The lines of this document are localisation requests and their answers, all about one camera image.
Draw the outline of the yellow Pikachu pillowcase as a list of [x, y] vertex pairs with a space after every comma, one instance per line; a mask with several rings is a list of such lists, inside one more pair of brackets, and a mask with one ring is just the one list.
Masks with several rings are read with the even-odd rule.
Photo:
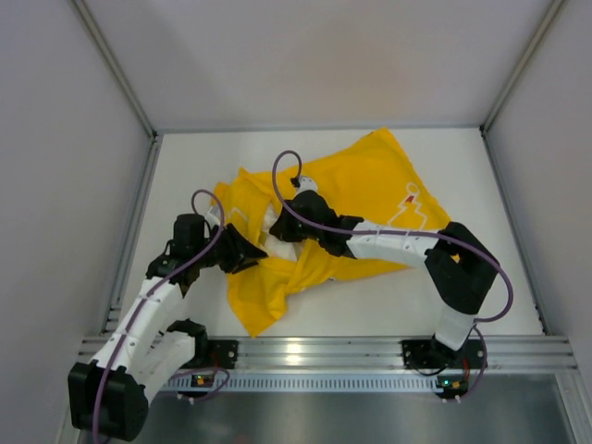
[[[289, 243], [271, 236], [280, 200], [295, 194], [290, 181], [298, 169], [292, 166], [272, 174], [241, 168], [231, 183], [215, 187], [226, 222], [267, 254], [258, 265], [228, 276], [230, 308], [252, 337], [285, 315], [291, 294], [330, 279], [370, 278], [402, 268], [380, 260], [338, 258], [312, 240]], [[388, 129], [377, 129], [347, 149], [307, 162], [302, 172], [340, 215], [395, 229], [442, 229], [450, 222]]]

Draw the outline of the white pillow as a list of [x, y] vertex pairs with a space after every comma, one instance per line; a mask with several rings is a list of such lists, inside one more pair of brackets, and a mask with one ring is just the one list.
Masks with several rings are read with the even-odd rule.
[[303, 252], [302, 242], [286, 242], [278, 239], [270, 233], [270, 229], [277, 222], [278, 214], [272, 204], [265, 210], [263, 222], [260, 228], [259, 244], [270, 257], [284, 259], [296, 263]]

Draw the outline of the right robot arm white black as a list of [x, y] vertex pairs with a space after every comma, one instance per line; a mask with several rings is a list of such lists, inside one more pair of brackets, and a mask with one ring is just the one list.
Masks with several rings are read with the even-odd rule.
[[284, 242], [316, 241], [336, 257], [426, 270], [444, 308], [426, 350], [412, 354], [412, 362], [422, 367], [446, 367], [459, 359], [498, 274], [497, 259], [460, 223], [429, 231], [391, 228], [339, 216], [315, 191], [301, 191], [286, 202], [269, 233]]

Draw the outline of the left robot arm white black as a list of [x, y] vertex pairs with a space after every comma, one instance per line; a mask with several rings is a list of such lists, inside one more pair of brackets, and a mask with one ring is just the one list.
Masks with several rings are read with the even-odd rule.
[[140, 292], [102, 348], [68, 373], [72, 425], [95, 437], [134, 440], [161, 388], [181, 369], [205, 369], [211, 384], [222, 358], [205, 326], [185, 315], [186, 296], [205, 268], [237, 274], [267, 254], [212, 216], [184, 214], [147, 267]]

